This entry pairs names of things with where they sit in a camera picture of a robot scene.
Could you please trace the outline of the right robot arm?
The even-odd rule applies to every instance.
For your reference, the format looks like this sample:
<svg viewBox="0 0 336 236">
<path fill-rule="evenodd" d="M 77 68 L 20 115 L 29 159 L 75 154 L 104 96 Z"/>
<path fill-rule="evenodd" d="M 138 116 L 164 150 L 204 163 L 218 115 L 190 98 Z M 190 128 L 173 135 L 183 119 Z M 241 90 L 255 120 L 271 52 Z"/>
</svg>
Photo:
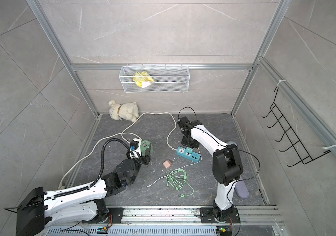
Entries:
<svg viewBox="0 0 336 236">
<path fill-rule="evenodd" d="M 243 164 L 240 153 L 246 153 L 254 157 L 260 164 L 259 159 L 244 150 L 238 148 L 235 142 L 227 144 L 206 129 L 198 119 L 190 121 L 186 116 L 177 115 L 177 124 L 183 134 L 182 145 L 188 148 L 203 146 L 212 155 L 212 173 L 217 184 L 217 194 L 213 201 L 210 214 L 218 223 L 240 223 L 237 207 L 233 204 L 233 195 L 237 183 L 255 178 L 260 172 L 258 167 L 252 177 L 241 179 Z"/>
</svg>

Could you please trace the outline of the teal USB charger adapter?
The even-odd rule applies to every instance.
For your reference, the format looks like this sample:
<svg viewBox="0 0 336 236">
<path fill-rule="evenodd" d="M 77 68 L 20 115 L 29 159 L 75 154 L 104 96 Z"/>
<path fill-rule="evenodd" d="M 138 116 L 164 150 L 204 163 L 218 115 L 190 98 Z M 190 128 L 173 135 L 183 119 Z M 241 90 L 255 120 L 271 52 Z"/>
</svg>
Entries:
<svg viewBox="0 0 336 236">
<path fill-rule="evenodd" d="M 186 153 L 187 153 L 188 155 L 191 155 L 191 154 L 193 153 L 193 149 L 190 148 L 190 147 L 186 148 Z"/>
</svg>

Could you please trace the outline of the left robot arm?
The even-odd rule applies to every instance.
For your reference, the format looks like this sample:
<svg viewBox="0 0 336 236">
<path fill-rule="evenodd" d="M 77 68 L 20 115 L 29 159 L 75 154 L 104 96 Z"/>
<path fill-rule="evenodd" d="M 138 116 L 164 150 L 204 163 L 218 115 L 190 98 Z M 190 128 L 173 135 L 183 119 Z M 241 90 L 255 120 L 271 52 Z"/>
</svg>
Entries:
<svg viewBox="0 0 336 236">
<path fill-rule="evenodd" d="M 111 142 L 118 142 L 127 149 L 126 159 L 112 172 L 104 174 L 105 149 Z M 134 184 L 141 166 L 149 164 L 152 150 L 150 141 L 138 138 L 129 144 L 118 138 L 107 140 L 101 150 L 100 172 L 94 181 L 55 191 L 45 191 L 43 187 L 38 187 L 17 207 L 7 208 L 8 211 L 16 213 L 15 234 L 34 236 L 57 224 L 106 221 L 110 212 L 105 198 L 119 194 Z"/>
</svg>

